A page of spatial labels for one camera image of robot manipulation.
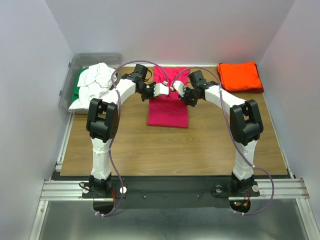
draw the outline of pink cloth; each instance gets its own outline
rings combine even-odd
[[[164,67],[164,70],[168,75],[168,86],[171,85],[174,78],[184,69],[186,69],[186,67]],[[163,83],[166,77],[162,70],[155,66],[153,71],[153,80],[157,83]],[[187,83],[189,72],[189,70],[185,71],[177,80]],[[188,107],[179,99],[179,94],[177,92],[170,91],[168,96],[158,96],[155,99],[149,100],[148,125],[187,128],[188,124]]]

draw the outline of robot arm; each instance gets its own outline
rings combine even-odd
[[[142,101],[169,94],[169,87],[162,83],[146,84],[148,68],[137,64],[134,72],[125,74],[116,88],[121,105],[134,93],[140,93]],[[102,99],[90,101],[86,129],[90,133],[93,146],[93,166],[89,177],[89,187],[96,193],[107,194],[111,189],[111,169],[109,151],[119,126],[118,94],[115,89]]]
[[[193,89],[186,87],[181,81],[173,84],[173,88],[178,91],[182,101],[194,107],[198,99],[204,99],[221,108],[220,87],[217,83],[207,82],[200,70],[189,74],[188,77]],[[254,100],[246,101],[238,98],[223,89],[221,91],[224,109],[230,115],[232,136],[240,151],[253,165],[255,147],[264,129],[258,104]],[[253,168],[237,150],[231,178],[231,187],[234,192],[245,192],[254,182]]]

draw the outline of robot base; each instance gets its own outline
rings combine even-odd
[[[231,181],[229,179],[221,179],[214,182],[212,195],[217,198],[245,197],[247,193],[251,197],[259,197],[260,192],[258,183],[254,180],[254,175],[245,180],[239,180],[232,173]]]
[[[90,189],[90,191],[83,191],[83,199],[112,199],[111,189],[115,190],[115,198],[119,199],[121,196],[120,188],[121,183],[119,179],[111,179],[111,174],[106,180],[98,180],[92,175],[89,177],[89,182],[84,182],[83,186]]]

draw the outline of green cloth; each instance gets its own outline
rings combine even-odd
[[[79,98],[79,89],[80,87],[78,87],[78,82],[79,82],[79,78],[80,78],[80,74],[82,72],[84,72],[85,70],[87,70],[88,68],[81,68],[79,73],[78,73],[78,77],[76,78],[76,82],[75,82],[75,86],[74,86],[74,90],[73,90],[73,95],[72,95],[72,100],[71,103],[73,103],[75,100],[77,100]]]

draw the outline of orange towel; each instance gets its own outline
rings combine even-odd
[[[253,61],[241,64],[220,63],[217,71],[222,87],[228,92],[264,92],[257,65]]]

